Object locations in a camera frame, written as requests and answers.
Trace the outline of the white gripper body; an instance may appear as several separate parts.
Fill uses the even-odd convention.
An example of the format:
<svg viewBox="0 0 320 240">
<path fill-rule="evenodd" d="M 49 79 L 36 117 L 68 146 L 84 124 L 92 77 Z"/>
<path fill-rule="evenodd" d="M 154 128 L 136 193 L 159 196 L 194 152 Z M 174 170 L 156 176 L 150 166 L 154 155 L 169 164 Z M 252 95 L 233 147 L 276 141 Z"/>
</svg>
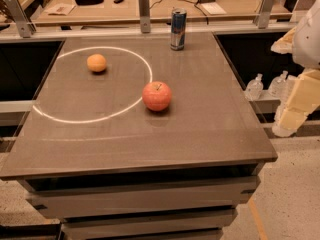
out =
<svg viewBox="0 0 320 240">
<path fill-rule="evenodd" d="M 320 68 L 320 0 L 299 21 L 292 46 L 293 61 L 305 68 Z"/>
</svg>

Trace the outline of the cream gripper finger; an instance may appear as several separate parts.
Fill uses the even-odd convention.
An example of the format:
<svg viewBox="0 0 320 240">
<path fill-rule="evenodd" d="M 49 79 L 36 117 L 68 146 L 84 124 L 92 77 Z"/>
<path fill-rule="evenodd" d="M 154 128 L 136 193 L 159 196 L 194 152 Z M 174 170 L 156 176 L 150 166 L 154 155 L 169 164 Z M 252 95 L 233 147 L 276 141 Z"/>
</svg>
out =
<svg viewBox="0 0 320 240">
<path fill-rule="evenodd" d="M 275 41 L 271 46 L 271 50 L 279 54 L 292 53 L 293 38 L 295 31 L 296 28 L 292 28 L 283 37 Z"/>
<path fill-rule="evenodd" d="M 276 110 L 272 132 L 278 137 L 291 136 L 319 106 L 320 70 L 307 68 L 297 77 L 289 75 Z"/>
</svg>

